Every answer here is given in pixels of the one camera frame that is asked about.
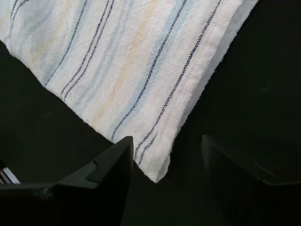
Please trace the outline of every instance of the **striped cloth corner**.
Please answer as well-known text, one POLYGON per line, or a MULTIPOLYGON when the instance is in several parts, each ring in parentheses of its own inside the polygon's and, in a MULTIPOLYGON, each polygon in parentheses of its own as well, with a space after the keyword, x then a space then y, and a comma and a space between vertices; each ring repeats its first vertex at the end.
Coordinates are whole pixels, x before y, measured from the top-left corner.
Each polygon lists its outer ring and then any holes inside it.
POLYGON ((154 182, 257 0, 0 0, 0 40, 154 182))

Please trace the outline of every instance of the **dish towel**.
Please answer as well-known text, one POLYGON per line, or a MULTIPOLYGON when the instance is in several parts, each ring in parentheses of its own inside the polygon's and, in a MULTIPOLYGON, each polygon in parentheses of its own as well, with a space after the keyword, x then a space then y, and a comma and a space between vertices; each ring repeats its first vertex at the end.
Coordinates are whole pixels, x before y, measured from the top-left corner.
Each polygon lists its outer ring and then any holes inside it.
POLYGON ((0 40, 154 182, 257 0, 0 0, 0 40))

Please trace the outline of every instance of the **black plastic object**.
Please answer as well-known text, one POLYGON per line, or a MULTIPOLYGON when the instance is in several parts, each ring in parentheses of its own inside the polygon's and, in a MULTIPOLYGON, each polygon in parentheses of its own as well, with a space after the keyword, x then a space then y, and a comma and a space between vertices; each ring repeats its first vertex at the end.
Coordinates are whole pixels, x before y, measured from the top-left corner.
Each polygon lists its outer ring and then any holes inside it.
POLYGON ((301 224, 298 146, 262 140, 239 144, 205 135, 202 152, 217 210, 227 225, 301 224))
POLYGON ((3 225, 120 225, 133 167, 125 137, 54 184, 0 185, 3 225))

